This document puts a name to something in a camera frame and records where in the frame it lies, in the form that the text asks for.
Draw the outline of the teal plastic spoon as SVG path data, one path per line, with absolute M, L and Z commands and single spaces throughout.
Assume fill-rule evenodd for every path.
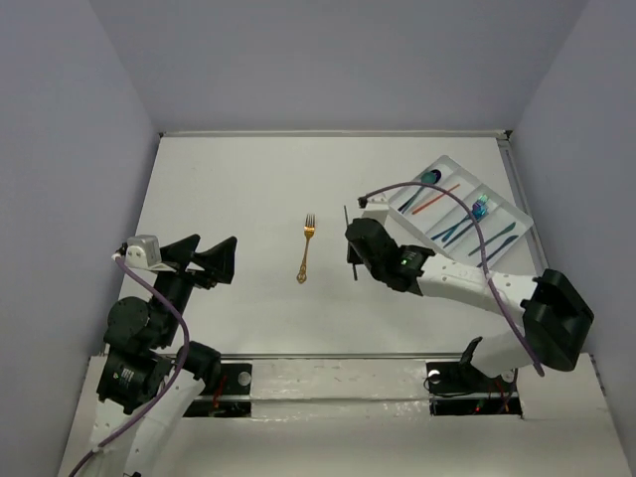
M 437 182 L 434 182 L 434 179 L 435 179 L 434 175 L 431 174 L 433 170 L 425 172 L 420 176 L 420 182 L 422 184 L 434 185 L 437 183 Z M 411 205 L 415 202 L 415 200 L 418 198 L 418 196 L 421 194 L 422 191 L 423 191 L 422 188 L 417 188 L 416 191 L 397 210 L 404 215 L 406 211 L 411 207 Z

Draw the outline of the iridescent blue fork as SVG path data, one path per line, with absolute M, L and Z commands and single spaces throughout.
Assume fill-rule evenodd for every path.
M 452 226 L 447 232 L 446 234 L 442 237 L 442 241 L 443 242 L 447 242 L 451 239 L 451 237 L 457 232 L 457 230 L 463 225 L 463 224 L 471 224 L 474 220 L 479 221 L 481 218 L 483 218 L 486 213 L 488 212 L 488 208 L 485 204 L 482 204 L 478 207 L 475 207 L 472 209 L 471 213 L 468 214 L 464 219 L 462 219 L 459 223 L 457 223 L 456 225 Z

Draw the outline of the dark blue knife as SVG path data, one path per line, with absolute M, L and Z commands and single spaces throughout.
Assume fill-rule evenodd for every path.
M 484 263 L 487 263 L 489 260 L 491 260 L 494 256 L 496 256 L 500 251 L 504 250 L 505 248 L 507 248 L 510 244 L 514 243 L 517 240 L 518 236 L 517 235 L 512 235 L 507 237 L 496 249 L 492 250 L 490 253 L 488 253 L 486 255 L 486 258 L 484 260 L 482 260 L 479 265 L 482 266 Z

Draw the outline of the teal plastic knife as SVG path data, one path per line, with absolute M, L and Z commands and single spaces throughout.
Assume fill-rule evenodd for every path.
M 502 230 L 500 230 L 499 232 L 497 232 L 496 234 L 494 234 L 494 235 L 493 235 L 493 236 L 491 236 L 490 238 L 486 239 L 486 240 L 484 241 L 484 245 L 488 245 L 488 244 L 490 244 L 491 242 L 493 242 L 493 241 L 495 241 L 496 239 L 498 239 L 499 237 L 507 235 L 508 233 L 510 233 L 510 232 L 511 232 L 511 231 L 512 231 L 515 227 L 516 227 L 516 224 L 517 224 L 516 222 L 511 222 L 511 223 L 510 223 L 510 224 L 508 224 L 505 228 L 503 228 Z M 472 256 L 472 255 L 474 255 L 474 254 L 475 254 L 475 253 L 477 253 L 480 249 L 481 249 L 481 246 L 480 246 L 480 245 L 476 246 L 473 250 L 471 250 L 471 251 L 468 253 L 468 256 Z

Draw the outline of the iridescent green fork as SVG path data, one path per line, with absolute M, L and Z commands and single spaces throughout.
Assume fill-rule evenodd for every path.
M 481 195 L 473 204 L 472 209 L 474 211 L 486 211 L 489 197 L 487 195 Z

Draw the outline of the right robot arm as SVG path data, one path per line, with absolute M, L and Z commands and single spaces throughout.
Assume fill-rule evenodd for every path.
M 371 218 L 346 228 L 348 259 L 388 288 L 444 298 L 502 316 L 508 331 L 469 342 L 457 366 L 459 382 L 479 390 L 515 369 L 575 369 L 594 315 L 569 279 L 545 269 L 540 276 L 486 271 L 430 248 L 399 245 Z

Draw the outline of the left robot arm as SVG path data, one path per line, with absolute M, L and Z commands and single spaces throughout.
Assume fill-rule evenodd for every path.
M 160 245 L 141 235 L 114 253 L 150 296 L 121 298 L 108 312 L 90 449 L 73 475 L 152 475 L 195 398 L 222 387 L 221 354 L 191 340 L 183 313 L 194 289 L 232 282 L 238 241 L 229 237 L 205 251 L 199 242 L 191 235 Z

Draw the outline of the gold ornate fork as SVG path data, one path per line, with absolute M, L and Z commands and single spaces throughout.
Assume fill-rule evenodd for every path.
M 299 266 L 299 270 L 296 275 L 296 280 L 299 284 L 303 284 L 307 280 L 307 259 L 308 259 L 309 243 L 311 239 L 314 237 L 315 230 L 316 230 L 316 216 L 314 214 L 308 214 L 306 216 L 305 224 L 303 227 L 305 246 L 304 246 L 303 256 Z

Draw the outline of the white divided cutlery tray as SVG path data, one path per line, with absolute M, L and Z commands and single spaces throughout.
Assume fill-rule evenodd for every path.
M 450 192 L 452 197 L 446 195 L 418 214 L 412 215 L 410 213 L 412 209 L 441 193 L 435 189 L 422 188 L 421 194 L 403 215 L 398 211 L 398 208 L 416 191 L 417 187 L 402 187 L 389 196 L 389 214 L 392 219 L 424 245 L 460 262 L 480 267 L 479 263 L 483 258 L 486 258 L 488 253 L 496 249 L 507 237 L 517 235 L 518 238 L 514 243 L 487 262 L 487 265 L 491 267 L 533 225 L 533 220 L 528 215 L 447 156 L 439 157 L 428 168 L 418 173 L 415 179 L 420 181 L 420 176 L 423 173 L 433 169 L 441 172 L 441 178 L 436 183 L 437 186 L 447 190 L 456 184 L 461 184 L 461 187 Z M 488 212 L 483 218 L 479 221 L 474 220 L 471 224 L 463 224 L 447 242 L 431 239 L 470 214 L 473 204 L 481 195 L 489 197 Z M 484 245 L 486 239 L 511 222 L 517 224 L 510 233 Z M 481 249 L 474 255 L 468 256 L 468 253 L 478 245 L 481 246 Z

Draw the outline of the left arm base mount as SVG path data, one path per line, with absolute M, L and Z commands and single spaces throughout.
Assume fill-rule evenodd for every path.
M 190 418 L 251 416 L 252 363 L 223 362 L 213 388 L 205 388 L 184 413 Z

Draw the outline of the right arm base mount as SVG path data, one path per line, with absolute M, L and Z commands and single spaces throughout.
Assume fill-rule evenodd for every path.
M 496 378 L 460 368 L 458 362 L 428 362 L 423 387 L 432 416 L 522 416 L 517 369 Z

